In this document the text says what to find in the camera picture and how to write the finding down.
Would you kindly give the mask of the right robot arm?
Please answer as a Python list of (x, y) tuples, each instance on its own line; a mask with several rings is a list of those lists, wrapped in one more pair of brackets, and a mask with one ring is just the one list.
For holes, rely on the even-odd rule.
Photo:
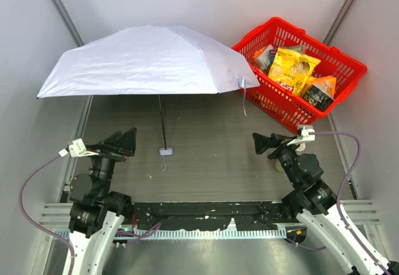
[(271, 149), (268, 159), (277, 160), (293, 191), (282, 199), (289, 216), (313, 232), (346, 274), (398, 274), (398, 262), (376, 250), (350, 219), (341, 204), (343, 185), (337, 193), (322, 180), (324, 173), (314, 154), (297, 154), (300, 145), (323, 133), (301, 126), (297, 135), (252, 135), (258, 155)]

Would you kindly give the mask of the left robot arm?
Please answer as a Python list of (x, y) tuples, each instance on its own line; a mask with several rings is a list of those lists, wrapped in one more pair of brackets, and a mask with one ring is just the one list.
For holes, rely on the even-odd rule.
[(101, 274), (119, 226), (133, 213), (130, 196), (110, 191), (115, 165), (134, 156), (137, 129), (117, 131), (108, 138), (86, 146), (82, 139), (68, 146), (72, 157), (88, 157), (88, 173), (75, 175), (70, 182), (72, 202), (69, 243), (64, 274)]

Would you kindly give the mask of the lavender folding umbrella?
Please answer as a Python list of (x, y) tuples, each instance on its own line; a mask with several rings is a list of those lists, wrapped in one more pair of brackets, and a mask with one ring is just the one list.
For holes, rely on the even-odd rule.
[(259, 85), (232, 48), (184, 26), (147, 25), (64, 52), (37, 98), (222, 94)]

